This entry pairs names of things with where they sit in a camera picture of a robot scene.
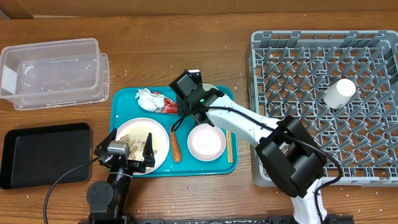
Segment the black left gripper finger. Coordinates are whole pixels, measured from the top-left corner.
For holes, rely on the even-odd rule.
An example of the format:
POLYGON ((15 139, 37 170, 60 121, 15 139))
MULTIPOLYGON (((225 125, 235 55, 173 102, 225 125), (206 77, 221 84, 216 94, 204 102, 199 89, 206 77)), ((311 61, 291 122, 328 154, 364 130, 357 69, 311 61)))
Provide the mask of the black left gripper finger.
POLYGON ((117 129, 114 128, 109 133, 109 135, 96 146, 94 150, 94 155, 99 156, 103 151, 107 151, 107 148, 110 145, 111 141, 114 141, 116 139, 116 134, 117 134, 117 129))
POLYGON ((152 133, 149 133, 144 144, 144 149, 142 156, 144 158, 143 163, 146 167, 154 167, 155 166, 155 158, 152 147, 152 133))

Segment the white bowl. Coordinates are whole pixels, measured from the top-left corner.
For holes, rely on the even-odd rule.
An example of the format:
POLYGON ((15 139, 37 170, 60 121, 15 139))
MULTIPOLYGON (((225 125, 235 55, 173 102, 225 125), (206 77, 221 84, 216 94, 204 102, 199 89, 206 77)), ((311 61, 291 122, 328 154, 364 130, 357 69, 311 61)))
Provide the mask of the white bowl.
POLYGON ((218 88, 215 87, 214 85, 207 84, 207 83, 203 83, 203 84, 202 84, 202 88, 203 88, 205 91, 218 90, 218 88))

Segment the red snack wrapper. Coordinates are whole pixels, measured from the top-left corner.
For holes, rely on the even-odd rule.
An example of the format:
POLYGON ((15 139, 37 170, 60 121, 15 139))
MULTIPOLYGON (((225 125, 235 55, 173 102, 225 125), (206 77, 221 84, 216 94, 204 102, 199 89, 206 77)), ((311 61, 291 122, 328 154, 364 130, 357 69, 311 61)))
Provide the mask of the red snack wrapper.
POLYGON ((159 96, 161 99, 163 99, 163 103, 164 103, 162 106, 157 107, 157 109, 155 110, 156 113, 164 113, 164 114, 177 114, 178 113, 177 104, 173 100, 160 94, 157 91, 154 91, 153 94, 155 96, 159 96))

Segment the white tissue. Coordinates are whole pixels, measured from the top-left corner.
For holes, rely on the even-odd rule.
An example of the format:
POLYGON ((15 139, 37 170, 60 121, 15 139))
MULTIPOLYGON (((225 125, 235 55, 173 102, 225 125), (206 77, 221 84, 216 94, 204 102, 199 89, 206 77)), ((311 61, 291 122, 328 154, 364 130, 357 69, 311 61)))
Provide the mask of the white tissue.
POLYGON ((136 99, 142 109, 150 112, 160 113, 165 106, 165 96, 151 93, 147 88, 138 89, 136 99))

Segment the pink bowl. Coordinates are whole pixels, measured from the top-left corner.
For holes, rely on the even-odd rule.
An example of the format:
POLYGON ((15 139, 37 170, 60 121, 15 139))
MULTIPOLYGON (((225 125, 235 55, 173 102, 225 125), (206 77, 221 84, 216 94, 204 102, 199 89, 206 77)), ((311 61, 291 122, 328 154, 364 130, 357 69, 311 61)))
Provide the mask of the pink bowl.
POLYGON ((224 153, 226 137, 220 128, 199 124, 190 131, 187 146, 196 159, 214 161, 224 153))

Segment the white cup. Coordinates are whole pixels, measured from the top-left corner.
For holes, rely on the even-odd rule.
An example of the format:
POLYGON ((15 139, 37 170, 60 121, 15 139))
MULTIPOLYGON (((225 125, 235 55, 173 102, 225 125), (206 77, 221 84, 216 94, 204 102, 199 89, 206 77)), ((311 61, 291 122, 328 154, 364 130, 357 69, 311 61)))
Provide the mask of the white cup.
POLYGON ((323 101, 333 109, 344 107, 356 92, 356 86, 349 79, 341 79, 332 84, 327 90, 323 101))

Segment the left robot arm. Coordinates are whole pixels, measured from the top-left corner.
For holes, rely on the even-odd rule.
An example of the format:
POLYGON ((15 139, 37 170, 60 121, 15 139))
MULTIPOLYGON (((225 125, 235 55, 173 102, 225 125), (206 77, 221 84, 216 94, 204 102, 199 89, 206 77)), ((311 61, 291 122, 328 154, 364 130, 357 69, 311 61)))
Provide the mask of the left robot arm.
POLYGON ((108 168, 109 174, 106 181, 97 181, 87 190, 89 223, 137 223, 132 215, 124 213, 127 195, 133 174, 144 173, 147 167, 152 167, 154 158, 129 160, 128 145, 117 141, 116 135, 114 128, 95 149, 99 164, 108 168))

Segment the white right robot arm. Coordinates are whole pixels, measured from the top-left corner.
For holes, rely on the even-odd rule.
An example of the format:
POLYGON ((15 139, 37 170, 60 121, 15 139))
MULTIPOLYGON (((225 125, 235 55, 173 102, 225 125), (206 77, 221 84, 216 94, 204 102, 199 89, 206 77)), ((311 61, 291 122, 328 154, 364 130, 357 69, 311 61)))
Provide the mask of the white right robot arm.
POLYGON ((327 158, 298 119, 257 114, 204 84, 199 70, 184 70, 169 87, 180 116, 173 129, 192 116, 198 124, 207 123, 244 139, 254 147, 271 181, 291 198, 295 222, 325 223, 320 186, 327 158))

